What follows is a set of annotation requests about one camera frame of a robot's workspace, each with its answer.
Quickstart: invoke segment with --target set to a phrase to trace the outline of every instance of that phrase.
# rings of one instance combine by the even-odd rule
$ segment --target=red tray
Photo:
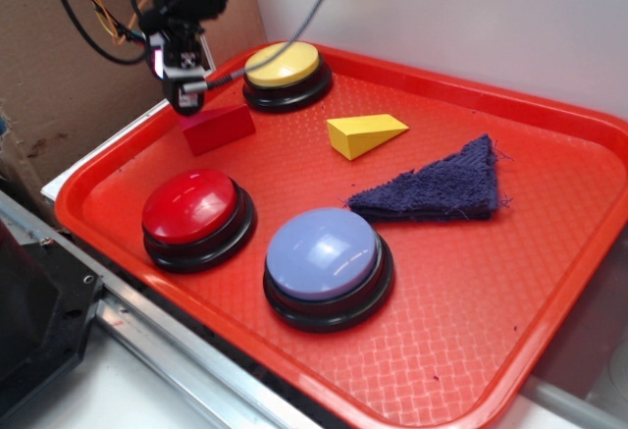
[[[320,47],[334,87],[286,115],[252,112],[257,133],[198,157],[165,108],[63,187],[59,220],[232,344],[358,427],[470,428],[516,394],[628,216],[628,124],[604,114]],[[217,74],[243,65],[233,59]],[[242,81],[207,108],[243,102]],[[390,113],[405,134],[349,162],[325,120]],[[280,321],[264,258],[295,215],[458,151],[488,133],[512,198],[489,222],[382,224],[396,283],[367,322],[325,335]],[[148,195],[190,168],[219,169],[252,196],[259,226],[228,263],[157,269],[142,246]]]

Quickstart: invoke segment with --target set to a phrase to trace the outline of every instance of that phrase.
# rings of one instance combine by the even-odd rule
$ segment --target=blue button
[[[277,287],[303,300],[324,300],[354,290],[377,259],[373,228],[339,208],[308,211],[285,223],[268,248],[266,265]]]

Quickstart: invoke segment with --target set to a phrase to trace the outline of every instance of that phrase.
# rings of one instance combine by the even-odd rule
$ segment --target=yellow triangular block
[[[327,121],[332,147],[352,161],[409,127],[389,114],[333,118]]]

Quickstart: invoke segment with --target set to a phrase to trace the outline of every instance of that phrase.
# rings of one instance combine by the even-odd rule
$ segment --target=yellow button
[[[261,87],[280,87],[307,78],[318,68],[318,50],[309,43],[296,41],[273,62],[255,69],[252,68],[273,57],[285,43],[276,43],[258,51],[248,58],[244,68],[248,79]]]

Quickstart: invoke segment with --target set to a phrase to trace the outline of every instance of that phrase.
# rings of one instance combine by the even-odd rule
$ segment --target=blue towel
[[[460,152],[400,174],[347,201],[367,221],[490,220],[499,207],[497,158],[487,134]]]

